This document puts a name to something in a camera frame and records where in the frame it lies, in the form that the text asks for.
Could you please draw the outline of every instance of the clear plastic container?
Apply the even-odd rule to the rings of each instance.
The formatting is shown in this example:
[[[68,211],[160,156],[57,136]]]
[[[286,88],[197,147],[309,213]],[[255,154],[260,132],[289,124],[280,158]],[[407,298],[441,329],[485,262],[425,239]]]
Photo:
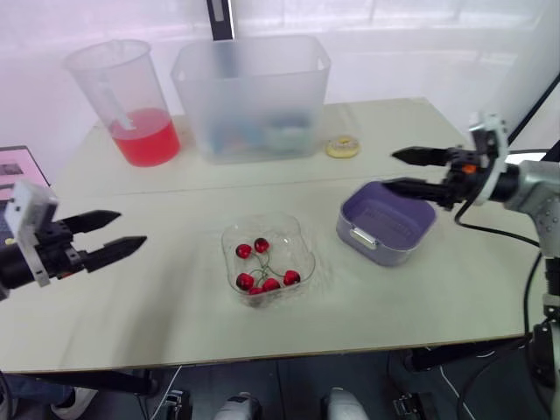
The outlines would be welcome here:
[[[198,41],[171,77],[202,154],[246,162],[314,152],[330,65],[313,37]]]
[[[264,238],[269,248],[256,252],[255,240]],[[251,246],[251,254],[246,258],[237,255],[241,244]],[[307,290],[315,272],[315,256],[307,248],[296,218],[284,213],[270,213],[239,219],[228,227],[222,237],[221,246],[226,258],[227,281],[234,294],[245,305],[264,307],[279,298],[292,297]],[[286,271],[299,274],[299,282],[284,284]],[[250,295],[241,290],[236,282],[241,273],[250,274],[255,279],[255,287],[260,287],[268,278],[276,279],[280,288]]]
[[[162,164],[180,148],[150,49],[143,41],[112,40],[73,52],[64,61],[134,166]]]

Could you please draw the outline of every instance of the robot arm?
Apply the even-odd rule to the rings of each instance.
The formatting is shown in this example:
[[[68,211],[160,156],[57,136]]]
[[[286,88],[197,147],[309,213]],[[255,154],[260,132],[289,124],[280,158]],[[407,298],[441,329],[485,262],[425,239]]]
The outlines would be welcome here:
[[[36,281],[63,278],[86,270],[92,272],[135,252],[145,236],[131,236],[106,243],[94,252],[77,251],[74,235],[103,228],[119,213],[95,210],[53,221],[58,200],[50,189],[18,181],[5,210],[5,219],[16,243],[0,249],[0,300],[16,289]]]
[[[481,121],[471,128],[475,151],[412,147],[393,154],[411,165],[449,165],[440,184],[399,178],[385,181],[384,185],[405,197],[435,201],[447,210],[463,201],[467,206],[491,200],[532,219],[539,238],[535,245],[546,258],[548,280],[547,293],[542,299],[547,321],[535,327],[532,344],[534,353],[537,357],[543,354],[546,360],[543,365],[548,367],[544,369],[548,378],[539,379],[543,383],[556,383],[552,418],[560,419],[560,164],[544,161],[524,161],[518,166],[505,164],[507,143],[503,128],[497,124],[495,115],[483,115]]]

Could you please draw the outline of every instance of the white shoe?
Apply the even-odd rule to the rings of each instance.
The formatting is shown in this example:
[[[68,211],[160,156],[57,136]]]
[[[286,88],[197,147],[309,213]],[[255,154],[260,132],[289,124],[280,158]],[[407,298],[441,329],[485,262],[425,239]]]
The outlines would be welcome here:
[[[56,417],[61,418],[62,420],[76,420],[77,418],[80,418],[98,391],[95,389],[74,387],[73,392],[75,393],[76,401],[74,401],[70,407],[61,409],[51,405],[51,410]]]
[[[8,402],[4,398],[0,404],[0,418],[12,418],[16,415],[18,410],[18,399],[14,398],[11,400],[11,416],[8,416]]]

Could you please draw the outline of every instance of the cherry stem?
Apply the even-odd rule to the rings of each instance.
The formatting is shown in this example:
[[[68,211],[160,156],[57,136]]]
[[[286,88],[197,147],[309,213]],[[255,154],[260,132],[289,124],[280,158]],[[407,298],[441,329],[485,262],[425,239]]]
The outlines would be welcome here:
[[[276,273],[270,266],[270,252],[268,250],[265,251],[266,252],[266,262],[263,263],[263,260],[261,260],[261,257],[256,253],[253,252],[253,255],[256,256],[256,259],[259,260],[259,264],[261,265],[260,269],[254,269],[252,270],[249,274],[252,274],[256,271],[260,271],[261,277],[259,278],[257,284],[260,284],[260,282],[267,276],[267,270],[269,270],[272,274],[274,274],[277,277],[283,277],[281,274]]]

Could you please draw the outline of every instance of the metal handle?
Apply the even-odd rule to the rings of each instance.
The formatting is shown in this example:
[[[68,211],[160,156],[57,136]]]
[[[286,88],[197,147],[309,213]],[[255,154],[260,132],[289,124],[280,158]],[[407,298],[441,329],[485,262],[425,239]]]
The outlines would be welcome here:
[[[359,227],[353,227],[350,229],[350,236],[352,236],[356,241],[361,243],[367,249],[377,249],[379,242],[367,232],[361,230]]]

